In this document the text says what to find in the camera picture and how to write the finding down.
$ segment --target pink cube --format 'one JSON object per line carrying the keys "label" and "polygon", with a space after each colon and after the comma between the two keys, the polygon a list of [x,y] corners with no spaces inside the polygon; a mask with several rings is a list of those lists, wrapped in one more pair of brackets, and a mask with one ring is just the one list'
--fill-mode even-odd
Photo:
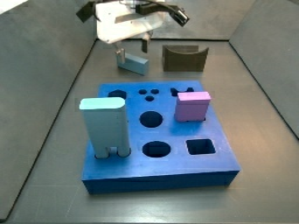
{"label": "pink cube", "polygon": [[177,122],[204,121],[211,95],[208,92],[179,93],[175,107]]}

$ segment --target blue shape sorter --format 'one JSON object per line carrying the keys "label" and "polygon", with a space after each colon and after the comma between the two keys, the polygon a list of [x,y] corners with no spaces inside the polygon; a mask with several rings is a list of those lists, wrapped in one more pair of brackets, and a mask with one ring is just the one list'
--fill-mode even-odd
{"label": "blue shape sorter", "polygon": [[130,154],[96,159],[88,143],[81,181],[89,194],[231,183],[240,167],[212,107],[203,122],[173,118],[177,92],[191,91],[203,91],[197,81],[100,86],[97,97],[125,99]]}

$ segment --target light blue rectangular block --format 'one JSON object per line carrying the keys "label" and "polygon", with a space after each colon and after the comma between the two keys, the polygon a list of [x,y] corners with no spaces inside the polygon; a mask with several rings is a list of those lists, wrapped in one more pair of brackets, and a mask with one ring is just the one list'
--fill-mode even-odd
{"label": "light blue rectangular block", "polygon": [[116,64],[133,73],[148,74],[148,59],[143,59],[129,53],[125,54],[125,63],[121,63],[118,56],[116,56]]}
{"label": "light blue rectangular block", "polygon": [[126,105],[120,97],[82,99],[78,105],[96,158],[108,158],[116,148],[120,157],[129,155]]}

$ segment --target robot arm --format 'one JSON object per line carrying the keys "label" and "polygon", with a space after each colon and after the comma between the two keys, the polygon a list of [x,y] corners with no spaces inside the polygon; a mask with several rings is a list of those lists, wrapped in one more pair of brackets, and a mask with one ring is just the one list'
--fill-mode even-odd
{"label": "robot arm", "polygon": [[143,52],[147,53],[153,29],[164,24],[164,13],[168,12],[180,26],[189,21],[184,10],[164,0],[97,0],[77,12],[81,22],[92,15],[97,20],[97,38],[116,48],[116,56],[125,63],[125,50],[120,41],[144,33]]}

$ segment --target square hole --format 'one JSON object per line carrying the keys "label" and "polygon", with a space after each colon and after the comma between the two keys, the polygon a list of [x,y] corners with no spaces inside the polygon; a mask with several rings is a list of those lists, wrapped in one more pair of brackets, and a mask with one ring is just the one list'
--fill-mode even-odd
{"label": "square hole", "polygon": [[215,153],[215,147],[209,139],[187,140],[187,148],[191,155]]}

